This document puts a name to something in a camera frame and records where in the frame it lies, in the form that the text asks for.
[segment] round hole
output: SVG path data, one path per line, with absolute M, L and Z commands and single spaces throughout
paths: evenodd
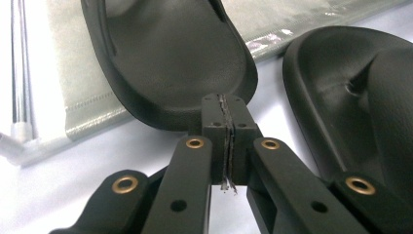
M 183 200 L 176 200 L 170 204 L 170 209 L 177 213 L 185 211 L 186 207 L 186 202 Z
M 198 138 L 188 139 L 186 141 L 186 146 L 194 149 L 201 148 L 204 146 L 204 141 Z
M 346 178 L 347 186 L 356 193 L 363 195 L 373 195 L 376 193 L 376 188 L 373 184 L 361 177 L 351 176 Z
M 268 148 L 268 149 L 278 149 L 278 148 L 280 148 L 280 145 L 276 141 L 271 140 L 271 139 L 266 139 L 266 140 L 262 141 L 261 145 L 264 146 L 265 148 Z
M 124 175 L 112 184 L 112 190 L 118 194 L 132 192 L 138 185 L 137 178 L 132 175 Z
M 327 213 L 328 208 L 324 203 L 321 202 L 312 202 L 311 207 L 313 208 L 314 211 L 318 213 Z

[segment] white surface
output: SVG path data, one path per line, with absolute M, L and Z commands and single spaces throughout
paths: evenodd
M 8 1 L 0 1 L 0 30 L 9 32 Z M 397 7 L 357 24 L 413 41 L 413 4 Z M 0 43 L 0 132 L 11 124 L 10 44 Z M 264 136 L 285 141 L 314 168 L 282 83 L 282 60 L 257 64 L 259 83 L 248 105 Z M 41 163 L 16 168 L 0 158 L 0 233 L 48 233 L 72 225 L 101 182 L 124 169 L 152 175 L 169 163 L 183 134 L 154 130 L 131 121 L 78 143 Z M 245 197 L 213 187 L 209 233 L 258 233 Z

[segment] brass grommet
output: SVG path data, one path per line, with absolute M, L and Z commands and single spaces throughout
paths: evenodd
M 133 191 L 138 185 L 137 178 L 132 175 L 124 175 L 112 184 L 112 190 L 118 194 L 125 194 Z
M 353 191 L 363 195 L 373 195 L 376 193 L 376 188 L 373 184 L 365 180 L 364 178 L 351 176 L 346 178 L 346 184 Z
M 204 146 L 204 141 L 199 138 L 192 138 L 186 141 L 186 146 L 189 148 L 201 148 Z
M 268 149 L 278 149 L 280 148 L 280 144 L 278 142 L 276 142 L 275 140 L 272 139 L 265 139 L 261 142 L 261 145 L 264 148 L 268 148 Z

